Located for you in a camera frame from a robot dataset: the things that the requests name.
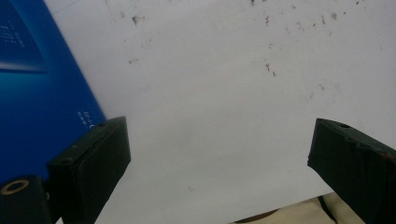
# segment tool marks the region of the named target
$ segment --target paper sheet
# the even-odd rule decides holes
[[[230,223],[330,192],[316,118],[396,147],[396,2],[47,0],[132,164],[97,223]]]

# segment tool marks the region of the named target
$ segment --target black plastic part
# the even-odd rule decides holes
[[[308,166],[365,223],[396,223],[396,151],[343,123],[317,119]]]
[[[94,223],[130,161],[122,117],[93,127],[48,162],[50,203],[64,223]]]
[[[320,202],[320,206],[322,207],[323,211],[326,213],[326,215],[334,221],[335,224],[337,224],[337,219],[332,215],[332,212],[330,211],[329,207],[327,206],[326,202],[324,201],[323,196],[318,196],[318,200]]]
[[[0,223],[50,224],[47,193],[41,179],[25,175],[0,186]]]

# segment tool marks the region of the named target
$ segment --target dark speck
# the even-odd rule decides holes
[[[132,63],[136,63],[137,61],[139,61],[138,59],[132,59],[131,61],[129,61],[128,63],[129,64],[132,64]]]
[[[137,25],[139,18],[137,16],[134,16],[134,17],[132,17],[132,21],[134,22],[134,25]]]
[[[298,27],[299,30],[304,31],[304,27],[299,21],[297,21],[296,24],[299,26]]]

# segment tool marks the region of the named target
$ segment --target ink mark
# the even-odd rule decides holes
[[[106,7],[107,7],[107,9],[108,9],[108,10],[110,10],[110,6],[108,5],[108,2],[107,2],[107,0],[105,0],[105,3],[106,3]]]
[[[332,14],[332,19],[335,21],[337,20],[337,14],[335,14],[335,12]]]
[[[299,29],[299,30],[301,30],[301,31],[303,31],[303,32],[305,31],[303,25],[302,25],[299,21],[297,21],[296,24],[298,25],[298,29]]]
[[[138,59],[132,59],[132,60],[130,60],[128,63],[129,64],[132,64],[132,63],[136,63],[136,62],[138,62],[139,60]]]
[[[138,17],[138,16],[132,17],[132,21],[134,22],[134,25],[137,25],[138,22],[140,22],[144,19],[145,19],[145,17]]]

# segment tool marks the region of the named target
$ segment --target table surface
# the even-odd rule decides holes
[[[396,147],[396,1],[46,0],[133,161],[97,223],[230,223],[325,194],[316,118]]]

